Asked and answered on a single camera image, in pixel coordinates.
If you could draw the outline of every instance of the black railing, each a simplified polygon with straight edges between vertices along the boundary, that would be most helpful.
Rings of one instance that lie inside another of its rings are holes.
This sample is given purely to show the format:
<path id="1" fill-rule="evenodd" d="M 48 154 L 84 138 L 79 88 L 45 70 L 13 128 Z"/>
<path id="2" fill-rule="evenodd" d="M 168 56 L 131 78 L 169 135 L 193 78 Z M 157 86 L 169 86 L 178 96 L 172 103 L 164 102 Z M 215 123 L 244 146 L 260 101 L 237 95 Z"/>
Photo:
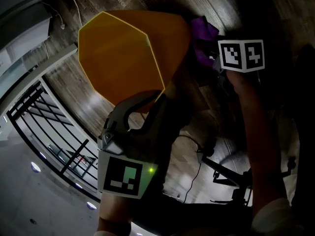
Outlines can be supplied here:
<path id="1" fill-rule="evenodd" d="M 95 162 L 95 160 L 98 159 L 98 157 L 89 148 L 87 148 L 89 140 L 86 139 L 84 141 L 81 141 L 77 136 L 75 136 L 71 132 L 69 128 L 73 125 L 70 124 L 70 122 L 66 119 L 66 117 L 63 114 L 60 114 L 60 112 L 58 112 L 59 108 L 57 106 L 54 106 L 53 104 L 46 102 L 46 100 L 43 97 L 43 93 L 44 90 L 41 87 L 40 82 L 31 86 L 21 96 L 21 98 L 12 107 L 12 109 L 8 111 L 7 113 L 8 118 L 12 122 L 17 132 L 26 142 L 26 144 L 54 173 L 56 173 L 59 177 L 61 177 L 71 186 L 81 191 L 83 194 L 87 195 L 88 197 L 97 202 L 100 202 L 99 198 L 97 198 L 87 190 L 80 188 L 71 179 L 65 176 L 65 172 L 70 171 L 90 188 L 97 190 L 97 186 L 84 179 L 84 176 L 88 174 L 92 179 L 96 180 L 97 182 L 97 174 L 95 176 L 92 175 L 89 172 L 89 169 L 93 167 L 94 169 L 97 170 L 97 167 L 93 165 L 93 163 Z M 34 125 L 36 126 L 36 128 L 37 127 L 39 128 L 36 129 L 37 131 L 34 131 L 30 123 L 28 123 L 26 114 L 30 115 L 31 119 L 29 118 L 28 119 L 32 120 L 33 128 Z M 47 123 L 49 127 L 54 131 L 54 137 L 56 137 L 55 135 L 57 135 L 58 139 L 55 140 L 52 139 L 52 137 L 48 134 L 49 132 L 45 130 L 43 126 L 41 126 L 38 117 L 41 117 L 45 120 L 45 123 Z M 30 133 L 41 144 L 41 146 L 44 147 L 50 155 L 52 155 L 52 158 L 55 158 L 56 160 L 58 160 L 59 163 L 63 165 L 61 170 L 57 169 L 54 166 L 54 164 L 48 160 L 48 158 L 42 157 L 40 151 L 36 148 L 32 141 L 29 140 L 28 136 L 23 132 L 23 130 L 19 126 L 18 124 L 19 120 L 21 120 L 25 124 Z M 71 142 L 69 142 L 67 138 L 61 134 L 60 130 L 58 130 L 58 128 L 56 127 L 57 123 L 60 123 L 62 127 L 67 131 L 67 135 L 75 139 L 76 141 L 75 143 L 80 145 L 78 148 L 75 148 L 76 145 L 71 144 Z M 52 142 L 51 146 L 48 146 L 47 143 L 45 144 L 41 140 L 41 138 L 39 137 L 39 132 L 41 132 L 41 135 L 47 137 L 47 139 Z M 65 148 L 62 148 L 63 146 L 60 144 L 61 140 L 64 141 L 64 143 L 67 144 L 69 148 L 71 148 L 73 151 L 68 151 Z M 55 153 L 51 147 L 56 147 L 57 150 L 59 151 Z M 90 156 L 82 155 L 81 154 L 82 150 L 87 151 L 90 154 Z"/>

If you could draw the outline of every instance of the skin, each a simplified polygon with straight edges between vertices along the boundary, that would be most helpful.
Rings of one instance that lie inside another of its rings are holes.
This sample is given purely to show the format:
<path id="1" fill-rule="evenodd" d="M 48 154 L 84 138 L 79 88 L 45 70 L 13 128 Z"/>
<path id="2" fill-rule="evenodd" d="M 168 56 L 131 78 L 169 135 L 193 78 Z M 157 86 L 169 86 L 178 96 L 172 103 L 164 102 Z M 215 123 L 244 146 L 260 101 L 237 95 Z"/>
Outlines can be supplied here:
<path id="1" fill-rule="evenodd" d="M 281 176 L 281 155 L 272 138 L 268 122 L 254 88 L 243 74 L 226 71 L 229 81 L 239 96 L 246 129 L 248 157 L 253 178 L 253 215 L 278 198 L 286 198 Z M 131 199 L 103 194 L 100 205 L 98 231 L 117 236 L 130 233 L 132 221 Z"/>

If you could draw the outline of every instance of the purple cloth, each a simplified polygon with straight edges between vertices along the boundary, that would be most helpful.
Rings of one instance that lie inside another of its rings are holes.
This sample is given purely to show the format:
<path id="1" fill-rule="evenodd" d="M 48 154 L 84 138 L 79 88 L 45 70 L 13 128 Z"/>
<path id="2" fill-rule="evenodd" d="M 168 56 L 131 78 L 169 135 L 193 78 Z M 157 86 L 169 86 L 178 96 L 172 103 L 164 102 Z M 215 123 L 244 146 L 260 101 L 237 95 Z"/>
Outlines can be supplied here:
<path id="1" fill-rule="evenodd" d="M 205 55 L 202 49 L 197 47 L 196 40 L 216 41 L 215 37 L 219 34 L 219 30 L 206 21 L 205 17 L 193 19 L 191 21 L 193 47 L 196 58 L 199 63 L 212 67 L 214 60 Z"/>

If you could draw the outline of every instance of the white cable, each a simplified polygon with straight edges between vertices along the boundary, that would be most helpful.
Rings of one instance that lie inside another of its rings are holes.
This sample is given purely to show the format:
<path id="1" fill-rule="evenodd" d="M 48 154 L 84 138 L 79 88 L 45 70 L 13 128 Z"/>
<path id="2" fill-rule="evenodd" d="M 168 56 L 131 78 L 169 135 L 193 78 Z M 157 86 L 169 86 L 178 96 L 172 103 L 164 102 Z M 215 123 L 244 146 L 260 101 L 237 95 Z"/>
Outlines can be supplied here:
<path id="1" fill-rule="evenodd" d="M 81 24 L 81 27 L 83 27 L 82 20 L 81 20 L 81 15 L 80 15 L 80 9 L 79 9 L 79 6 L 78 6 L 78 4 L 77 4 L 76 0 L 73 0 L 73 1 L 74 1 L 74 3 L 75 3 L 75 6 L 77 6 L 77 9 L 78 9 L 78 15 L 79 15 L 79 19 L 80 19 L 80 24 Z"/>
<path id="2" fill-rule="evenodd" d="M 61 17 L 61 15 L 59 14 L 58 10 L 55 10 L 50 4 L 48 3 L 45 3 L 43 1 L 41 1 L 41 3 L 45 4 L 45 5 L 48 5 L 49 7 L 52 8 L 52 10 L 56 11 L 56 13 L 58 14 L 58 16 L 60 17 L 60 20 L 61 20 L 61 25 L 63 25 L 63 18 Z"/>
<path id="3" fill-rule="evenodd" d="M 46 54 L 47 54 L 47 59 L 49 59 L 49 55 L 48 55 L 48 51 L 47 51 L 47 46 L 46 46 L 45 42 L 44 42 L 44 46 L 45 46 L 45 50 L 46 50 Z"/>

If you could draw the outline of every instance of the floor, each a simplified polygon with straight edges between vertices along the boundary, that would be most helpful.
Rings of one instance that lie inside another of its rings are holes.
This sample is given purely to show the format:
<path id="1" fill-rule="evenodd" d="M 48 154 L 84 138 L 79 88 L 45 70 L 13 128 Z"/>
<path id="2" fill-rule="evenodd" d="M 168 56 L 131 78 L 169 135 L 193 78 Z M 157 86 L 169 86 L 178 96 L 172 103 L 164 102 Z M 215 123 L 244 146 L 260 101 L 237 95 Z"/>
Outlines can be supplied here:
<path id="1" fill-rule="evenodd" d="M 72 0 L 45 0 L 57 9 L 66 24 L 56 16 L 51 22 L 50 38 L 46 41 L 49 55 L 77 41 L 80 28 L 77 9 Z M 226 38 L 263 39 L 266 69 L 260 72 L 259 93 L 270 123 L 286 158 L 297 156 L 298 134 L 284 107 L 288 78 L 298 51 L 303 45 L 315 46 L 315 0 L 77 0 L 83 24 L 104 10 L 140 9 L 181 14 L 187 21 L 205 16 Z M 45 59 L 44 48 L 35 50 L 29 59 Z M 80 121 L 98 136 L 112 106 L 95 92 L 73 55 L 47 79 Z M 197 64 L 191 50 L 178 69 L 169 88 L 188 99 L 194 115 L 182 133 L 202 145 L 208 138 L 217 140 L 212 159 L 242 173 L 249 168 L 241 111 L 236 95 L 227 96 L 219 87 L 213 72 Z M 139 127 L 143 119 L 131 117 L 131 126 Z M 173 145 L 172 158 L 165 183 L 165 192 L 185 198 L 191 180 L 198 170 L 195 144 L 179 137 Z M 200 174 L 190 193 L 188 203 L 209 203 L 230 200 L 231 188 L 212 183 L 213 170 L 201 166 Z M 289 196 L 294 193 L 294 175 L 286 178 Z"/>

